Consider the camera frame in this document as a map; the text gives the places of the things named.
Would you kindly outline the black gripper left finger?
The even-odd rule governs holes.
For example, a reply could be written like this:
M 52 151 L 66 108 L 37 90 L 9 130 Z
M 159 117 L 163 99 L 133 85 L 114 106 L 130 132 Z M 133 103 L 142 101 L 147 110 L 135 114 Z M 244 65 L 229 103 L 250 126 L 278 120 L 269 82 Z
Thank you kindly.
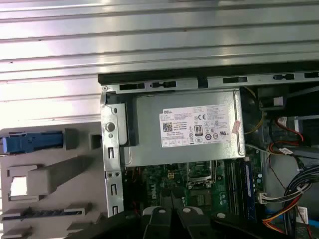
M 157 206 L 145 208 L 141 216 L 121 212 L 90 226 L 87 239 L 168 239 L 172 220 L 172 190 L 160 193 Z

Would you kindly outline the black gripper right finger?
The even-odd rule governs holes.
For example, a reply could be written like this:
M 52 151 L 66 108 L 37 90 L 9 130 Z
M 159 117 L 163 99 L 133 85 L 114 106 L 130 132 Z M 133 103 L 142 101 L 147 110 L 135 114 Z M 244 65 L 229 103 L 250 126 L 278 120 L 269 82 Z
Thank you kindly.
M 185 239 L 285 239 L 287 236 L 230 213 L 207 216 L 198 207 L 185 206 L 185 193 L 174 188 L 174 211 L 181 222 Z

